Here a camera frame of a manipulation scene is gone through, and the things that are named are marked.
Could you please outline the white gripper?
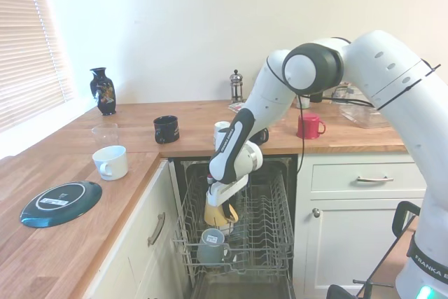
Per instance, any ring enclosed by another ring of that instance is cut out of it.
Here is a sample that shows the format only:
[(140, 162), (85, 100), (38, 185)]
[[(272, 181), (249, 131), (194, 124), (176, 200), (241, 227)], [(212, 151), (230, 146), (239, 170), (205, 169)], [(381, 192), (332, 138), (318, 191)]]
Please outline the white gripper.
[[(249, 181), (248, 179), (249, 176), (246, 174), (233, 183), (224, 184), (215, 180), (215, 178), (208, 176), (207, 182), (209, 183), (209, 189), (206, 192), (206, 203), (212, 207), (221, 206), (222, 203), (228, 201), (233, 195), (245, 188)], [(236, 219), (234, 212), (235, 210), (232, 205), (230, 203), (226, 203), (225, 217), (227, 219)]]

